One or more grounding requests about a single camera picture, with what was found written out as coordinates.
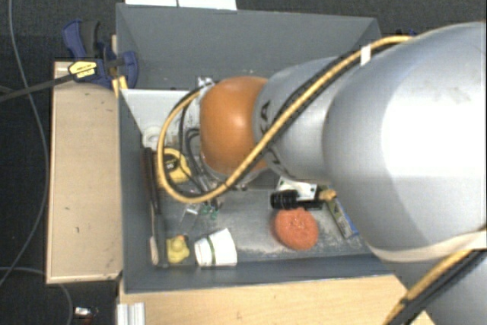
yellow object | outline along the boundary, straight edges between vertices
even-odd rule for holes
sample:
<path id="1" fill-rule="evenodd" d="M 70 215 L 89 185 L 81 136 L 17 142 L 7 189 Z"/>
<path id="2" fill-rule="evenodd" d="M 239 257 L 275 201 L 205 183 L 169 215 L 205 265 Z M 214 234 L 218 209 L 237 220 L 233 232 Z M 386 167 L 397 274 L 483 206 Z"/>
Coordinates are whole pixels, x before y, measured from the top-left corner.
<path id="1" fill-rule="evenodd" d="M 189 169 L 186 158 L 176 149 L 164 149 L 164 162 L 170 179 L 176 184 L 184 183 L 191 177 L 191 170 Z M 161 172 L 157 170 L 156 174 L 159 188 L 164 188 Z"/>
<path id="2" fill-rule="evenodd" d="M 79 78 L 94 75 L 97 63 L 93 61 L 77 61 L 68 67 L 69 73 Z"/>
<path id="3" fill-rule="evenodd" d="M 375 50 L 379 47 L 391 45 L 394 43 L 402 43 L 410 40 L 411 37 L 408 36 L 394 36 L 394 37 L 386 37 L 380 40 L 377 40 L 371 44 L 371 50 Z M 346 59 L 342 60 L 335 66 L 333 66 L 328 72 L 322 75 L 319 79 L 317 79 L 296 101 L 272 124 L 272 126 L 267 130 L 266 134 L 260 139 L 257 143 L 255 148 L 249 153 L 249 155 L 245 158 L 242 163 L 238 166 L 235 172 L 230 175 L 223 184 L 216 187 L 215 189 L 208 191 L 204 195 L 196 196 L 196 197 L 188 197 L 183 195 L 182 193 L 178 193 L 167 181 L 165 171 L 163 169 L 163 149 L 164 148 L 164 140 L 166 138 L 167 129 L 169 129 L 169 125 L 173 122 L 174 118 L 178 115 L 178 113 L 191 104 L 193 100 L 195 100 L 199 94 L 200 90 L 197 90 L 191 93 L 188 97 L 186 97 L 183 101 L 177 104 L 169 116 L 167 117 L 166 121 L 164 122 L 161 134 L 159 135 L 159 142 L 158 142 L 158 156 L 157 156 L 157 170 L 158 175 L 161 177 L 161 185 L 167 191 L 167 193 L 175 198 L 175 200 L 182 202 L 182 203 L 201 203 L 207 200 L 213 199 L 217 196 L 220 196 L 222 193 L 230 189 L 239 179 L 241 174 L 257 159 L 259 154 L 264 150 L 264 148 L 272 141 L 274 136 L 278 133 L 278 131 L 284 126 L 286 121 L 293 116 L 298 109 L 303 106 L 303 104 L 309 100 L 313 94 L 315 94 L 325 83 L 332 80 L 337 74 L 342 72 L 346 69 L 350 64 L 352 64 L 355 60 L 359 59 L 361 56 L 361 50 L 357 50 Z"/>
<path id="4" fill-rule="evenodd" d="M 406 305 L 414 301 L 421 293 L 430 288 L 449 268 L 455 264 L 461 263 L 467 256 L 473 253 L 474 250 L 461 250 L 441 260 L 432 269 L 430 269 L 423 277 L 411 287 L 404 297 L 394 306 L 393 310 L 387 315 L 383 325 L 389 325 L 399 314 L 405 309 Z"/>
<path id="5" fill-rule="evenodd" d="M 331 188 L 320 191 L 320 193 L 318 194 L 318 198 L 320 200 L 330 202 L 331 200 L 336 198 L 336 191 L 332 190 Z"/>
<path id="6" fill-rule="evenodd" d="M 189 256 L 189 248 L 184 236 L 166 239 L 167 261 L 171 264 L 181 263 Z"/>

clamp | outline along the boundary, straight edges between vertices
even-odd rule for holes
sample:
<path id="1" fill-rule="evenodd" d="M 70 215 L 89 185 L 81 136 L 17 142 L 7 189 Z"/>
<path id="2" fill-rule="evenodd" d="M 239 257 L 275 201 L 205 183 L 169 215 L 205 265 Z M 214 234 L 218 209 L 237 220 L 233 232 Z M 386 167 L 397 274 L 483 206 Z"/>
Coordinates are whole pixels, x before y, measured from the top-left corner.
<path id="1" fill-rule="evenodd" d="M 98 41 L 100 22 L 74 19 L 62 28 L 62 39 L 71 57 L 76 61 L 69 73 L 77 82 L 87 81 L 111 89 L 116 76 L 125 76 L 129 88 L 134 88 L 138 78 L 135 53 L 124 52 L 119 58 L 110 46 Z"/>

gray metal cylinder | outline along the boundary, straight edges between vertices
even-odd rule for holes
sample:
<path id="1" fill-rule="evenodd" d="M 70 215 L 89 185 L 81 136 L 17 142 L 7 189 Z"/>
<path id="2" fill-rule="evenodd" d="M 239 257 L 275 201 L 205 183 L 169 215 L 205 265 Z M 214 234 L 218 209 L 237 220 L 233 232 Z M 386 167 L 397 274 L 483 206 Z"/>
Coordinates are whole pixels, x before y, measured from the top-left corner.
<path id="1" fill-rule="evenodd" d="M 275 147 L 281 162 L 298 161 L 280 171 L 331 183 L 370 245 L 406 250 L 485 226 L 485 23 L 445 27 L 384 51 L 323 107 L 310 107 L 322 120 L 311 157 L 293 143 L 309 138 L 303 124 Z M 313 165 L 312 175 L 296 165 Z M 436 262 L 387 265 L 410 287 Z M 427 311 L 437 324 L 484 324 L 486 296 L 484 261 Z"/>
<path id="2" fill-rule="evenodd" d="M 253 134 L 258 140 L 272 125 L 282 104 L 316 72 L 334 58 L 318 59 L 292 66 L 273 75 L 261 90 L 253 112 Z M 346 82 L 352 69 L 332 84 L 292 124 L 289 130 L 271 147 L 266 163 L 275 172 L 298 181 L 323 183 L 324 128 L 326 114 L 333 97 Z"/>

yellow cable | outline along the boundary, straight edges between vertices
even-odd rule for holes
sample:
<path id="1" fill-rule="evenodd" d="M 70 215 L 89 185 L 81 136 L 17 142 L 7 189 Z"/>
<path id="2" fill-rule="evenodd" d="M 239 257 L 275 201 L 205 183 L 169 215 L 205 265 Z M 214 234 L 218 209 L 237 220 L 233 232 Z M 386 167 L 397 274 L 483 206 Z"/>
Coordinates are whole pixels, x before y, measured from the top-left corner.
<path id="1" fill-rule="evenodd" d="M 394 43 L 402 43 L 409 40 L 411 37 L 408 36 L 393 36 L 386 37 L 377 40 L 371 44 L 371 50 L 375 50 L 381 46 L 390 45 Z M 249 153 L 249 155 L 242 161 L 242 163 L 237 167 L 237 169 L 230 175 L 226 181 L 215 188 L 214 190 L 208 192 L 203 196 L 188 197 L 181 193 L 178 193 L 169 183 L 166 172 L 163 165 L 163 149 L 164 140 L 166 138 L 166 132 L 169 125 L 172 123 L 176 115 L 186 106 L 189 106 L 193 100 L 199 96 L 199 91 L 194 92 L 188 96 L 185 100 L 179 103 L 170 115 L 167 117 L 164 125 L 162 126 L 161 134 L 158 141 L 158 159 L 157 159 L 157 169 L 161 176 L 161 185 L 167 191 L 167 193 L 175 198 L 175 200 L 182 203 L 201 203 L 215 198 L 221 195 L 229 188 L 231 188 L 235 182 L 238 180 L 239 176 L 252 164 L 252 162 L 257 158 L 259 153 L 269 144 L 272 138 L 277 134 L 277 132 L 284 126 L 285 122 L 308 100 L 317 92 L 325 83 L 327 83 L 331 78 L 333 78 L 337 73 L 340 73 L 344 68 L 346 68 L 350 63 L 354 62 L 361 55 L 361 51 L 358 50 L 351 54 L 346 59 L 342 60 L 331 68 L 328 72 L 322 75 L 318 80 L 316 80 L 269 128 L 269 130 L 263 135 L 260 141 L 257 143 L 255 148 Z"/>
<path id="2" fill-rule="evenodd" d="M 452 266 L 459 263 L 467 256 L 469 256 L 474 250 L 460 250 L 452 253 L 450 256 L 444 258 L 433 268 L 431 268 L 426 274 L 423 275 L 417 283 L 411 287 L 407 293 L 397 302 L 393 310 L 387 315 L 383 325 L 390 324 L 394 318 L 396 318 L 407 307 L 407 302 L 414 301 L 421 293 L 428 289 L 440 276 L 445 274 Z"/>

small yellow toy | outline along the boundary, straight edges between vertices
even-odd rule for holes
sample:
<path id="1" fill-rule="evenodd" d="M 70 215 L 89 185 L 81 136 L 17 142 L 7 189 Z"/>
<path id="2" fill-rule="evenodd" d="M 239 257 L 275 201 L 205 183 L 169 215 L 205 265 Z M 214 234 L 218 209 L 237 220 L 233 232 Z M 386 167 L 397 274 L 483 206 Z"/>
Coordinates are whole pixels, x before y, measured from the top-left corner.
<path id="1" fill-rule="evenodd" d="M 189 256 L 189 248 L 184 236 L 166 239 L 167 261 L 171 264 L 181 263 Z"/>

